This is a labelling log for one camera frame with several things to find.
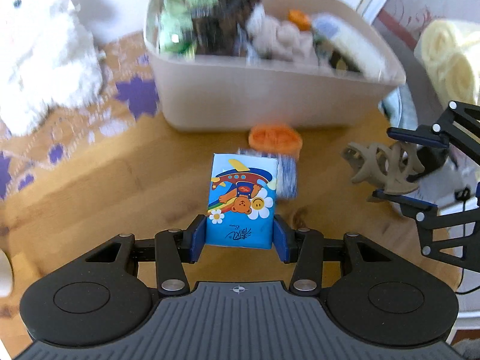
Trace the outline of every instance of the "white plush toy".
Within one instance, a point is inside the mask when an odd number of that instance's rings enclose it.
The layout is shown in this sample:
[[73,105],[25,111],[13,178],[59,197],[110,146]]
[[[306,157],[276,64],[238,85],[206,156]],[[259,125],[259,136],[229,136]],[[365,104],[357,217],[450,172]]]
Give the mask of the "white plush toy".
[[289,21],[280,22],[265,14],[261,4],[253,10],[246,23],[252,45],[260,56],[280,61],[304,62],[315,54],[313,35],[309,31],[300,32]]
[[0,118],[12,135],[52,107],[99,100],[98,52],[71,0],[0,0],[0,17]]

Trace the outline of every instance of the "white daisy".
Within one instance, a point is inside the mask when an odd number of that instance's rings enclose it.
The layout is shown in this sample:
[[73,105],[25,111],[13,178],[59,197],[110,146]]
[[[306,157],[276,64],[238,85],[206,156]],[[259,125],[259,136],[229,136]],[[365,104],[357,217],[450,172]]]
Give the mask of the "white daisy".
[[222,214],[222,210],[218,209],[218,210],[212,210],[210,211],[210,216],[208,217],[212,223],[214,225],[216,225],[217,223],[220,224],[222,223],[222,219],[225,218],[225,215]]
[[273,207],[273,199],[267,197],[267,190],[262,188],[253,199],[250,199],[251,203],[251,213],[248,214],[248,218],[257,219],[258,215],[260,218],[268,218],[270,215],[270,207]]

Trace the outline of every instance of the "plastic storage bin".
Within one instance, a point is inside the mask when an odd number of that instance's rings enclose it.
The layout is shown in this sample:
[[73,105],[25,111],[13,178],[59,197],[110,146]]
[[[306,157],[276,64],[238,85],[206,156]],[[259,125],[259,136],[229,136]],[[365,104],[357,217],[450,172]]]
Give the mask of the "plastic storage bin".
[[145,45],[165,119],[183,131],[247,130],[258,123],[295,127],[351,125],[397,86],[405,71],[383,38],[338,0],[263,0],[267,14],[286,20],[289,9],[330,12],[354,26],[384,55],[388,81],[349,74],[328,75],[315,67],[265,61],[247,65],[237,57],[185,60],[157,52],[155,17],[163,0],[150,0]]

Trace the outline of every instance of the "blue tissue package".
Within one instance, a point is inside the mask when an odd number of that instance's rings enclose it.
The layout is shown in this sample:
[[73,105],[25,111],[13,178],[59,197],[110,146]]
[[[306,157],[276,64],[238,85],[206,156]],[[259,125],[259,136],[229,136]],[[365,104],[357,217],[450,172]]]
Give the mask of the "blue tissue package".
[[205,242],[270,249],[277,190],[276,158],[215,154]]

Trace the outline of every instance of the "yellow towel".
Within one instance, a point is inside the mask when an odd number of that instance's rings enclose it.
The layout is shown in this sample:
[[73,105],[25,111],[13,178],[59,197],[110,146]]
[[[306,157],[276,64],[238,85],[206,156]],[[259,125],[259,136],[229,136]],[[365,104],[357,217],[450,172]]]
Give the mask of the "yellow towel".
[[442,106],[451,100],[477,104],[480,90],[480,24],[435,20],[415,48]]
[[480,91],[480,43],[453,53],[445,73],[445,89],[450,99],[477,104]]

